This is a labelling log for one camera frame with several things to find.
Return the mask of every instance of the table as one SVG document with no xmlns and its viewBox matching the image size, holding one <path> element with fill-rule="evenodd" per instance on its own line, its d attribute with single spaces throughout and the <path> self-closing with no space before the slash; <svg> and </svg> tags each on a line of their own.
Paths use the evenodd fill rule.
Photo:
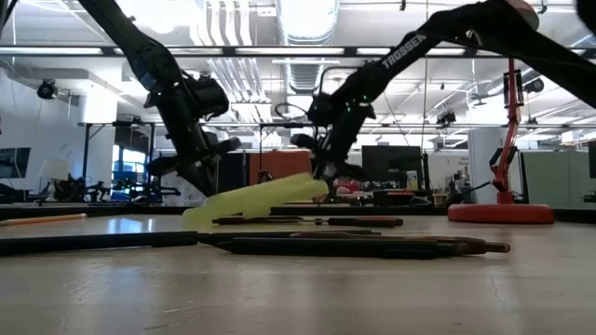
<svg viewBox="0 0 596 335">
<path fill-rule="evenodd" d="M 0 329 L 20 335 L 596 333 L 596 227 L 404 220 L 385 234 L 470 235 L 509 242 L 513 250 L 435 261 L 239 256 L 208 246 L 0 258 Z M 0 237 L 181 227 L 176 216 L 127 216 L 3 227 Z"/>
</svg>

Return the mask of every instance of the white wall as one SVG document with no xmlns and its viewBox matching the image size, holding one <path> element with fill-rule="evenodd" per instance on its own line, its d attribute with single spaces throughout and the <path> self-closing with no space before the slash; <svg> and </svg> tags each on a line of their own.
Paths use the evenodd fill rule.
<svg viewBox="0 0 596 335">
<path fill-rule="evenodd" d="M 87 95 L 81 97 L 80 106 L 82 120 L 86 123 L 111 123 L 116 120 L 118 97 L 104 87 L 94 86 Z M 92 127 L 93 135 L 99 127 Z M 87 184 L 98 181 L 106 184 L 112 182 L 112 151 L 114 147 L 115 128 L 104 127 L 89 141 L 87 161 Z"/>
<path fill-rule="evenodd" d="M 77 125 L 79 108 L 71 107 L 69 113 L 63 101 L 41 100 L 35 90 L 12 81 L 0 70 L 0 116 L 0 148 L 31 148 L 26 178 L 11 180 L 15 188 L 37 193 L 41 181 L 37 176 L 46 158 L 68 161 L 73 176 L 81 175 L 85 130 Z"/>
</svg>

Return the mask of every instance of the cable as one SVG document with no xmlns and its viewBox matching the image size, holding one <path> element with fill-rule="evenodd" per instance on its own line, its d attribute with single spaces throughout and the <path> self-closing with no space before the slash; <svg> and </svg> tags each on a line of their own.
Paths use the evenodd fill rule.
<svg viewBox="0 0 596 335">
<path fill-rule="evenodd" d="M 385 97 L 385 101 L 387 102 L 387 106 L 389 107 L 389 111 L 391 112 L 391 115 L 393 115 L 393 119 L 395 120 L 395 123 L 398 125 L 398 128 L 400 129 L 401 136 L 403 136 L 403 139 L 406 140 L 406 144 L 408 146 L 410 146 L 410 143 L 408 142 L 408 137 L 406 136 L 405 132 L 401 128 L 400 122 L 398 121 L 398 118 L 395 116 L 395 113 L 393 113 L 393 108 L 391 108 L 391 103 L 389 102 L 389 98 L 387 97 L 387 94 L 384 91 L 383 91 L 383 96 Z"/>
<path fill-rule="evenodd" d="M 427 21 L 430 12 L 430 3 L 427 0 Z M 420 140 L 420 152 L 425 147 L 425 126 L 427 125 L 427 97 L 428 97 L 428 57 L 425 57 L 425 95 L 422 105 L 422 136 Z"/>
</svg>

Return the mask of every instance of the metal frame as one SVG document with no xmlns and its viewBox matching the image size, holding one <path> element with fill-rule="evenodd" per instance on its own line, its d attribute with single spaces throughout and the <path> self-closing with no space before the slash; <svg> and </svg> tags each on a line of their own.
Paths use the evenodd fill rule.
<svg viewBox="0 0 596 335">
<path fill-rule="evenodd" d="M 285 47 L 285 46 L 250 46 L 250 47 L 206 47 L 206 46 L 166 46 L 176 58 L 326 58 L 326 59 L 378 59 L 385 56 L 395 46 L 329 46 L 329 47 Z M 585 59 L 596 60 L 594 47 L 570 47 L 570 50 L 581 54 Z M 125 55 L 117 46 L 68 46 L 68 45 L 35 45 L 35 46 L 1 46 L 0 56 L 4 57 L 111 57 L 124 58 Z M 434 47 L 427 59 L 495 59 L 507 57 L 491 51 L 475 50 L 469 47 Z"/>
</svg>

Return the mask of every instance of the black robotic arm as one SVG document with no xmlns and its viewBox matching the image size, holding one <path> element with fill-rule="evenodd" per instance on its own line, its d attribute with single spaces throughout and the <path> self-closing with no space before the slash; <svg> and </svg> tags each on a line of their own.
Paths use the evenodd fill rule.
<svg viewBox="0 0 596 335">
<path fill-rule="evenodd" d="M 171 53 L 141 32 L 114 0 L 79 0 L 87 13 L 120 47 L 139 82 L 149 91 L 145 107 L 157 107 L 176 157 L 158 158 L 148 167 L 153 175 L 176 170 L 204 195 L 216 192 L 219 155 L 239 147 L 236 138 L 211 145 L 197 125 L 199 118 L 224 114 L 229 102 L 209 77 L 198 80 L 180 69 Z"/>
<path fill-rule="evenodd" d="M 487 0 L 433 14 L 417 31 L 408 33 L 382 59 L 351 74 L 332 95 L 314 97 L 307 116 L 316 126 L 332 129 L 322 139 L 296 135 L 292 143 L 309 148 L 316 157 L 315 177 L 339 175 L 363 179 L 345 160 L 367 117 L 371 103 L 389 82 L 441 42 L 484 49 L 524 61 L 553 82 L 596 108 L 593 88 L 596 66 L 558 45 L 535 29 L 506 0 Z"/>
</svg>

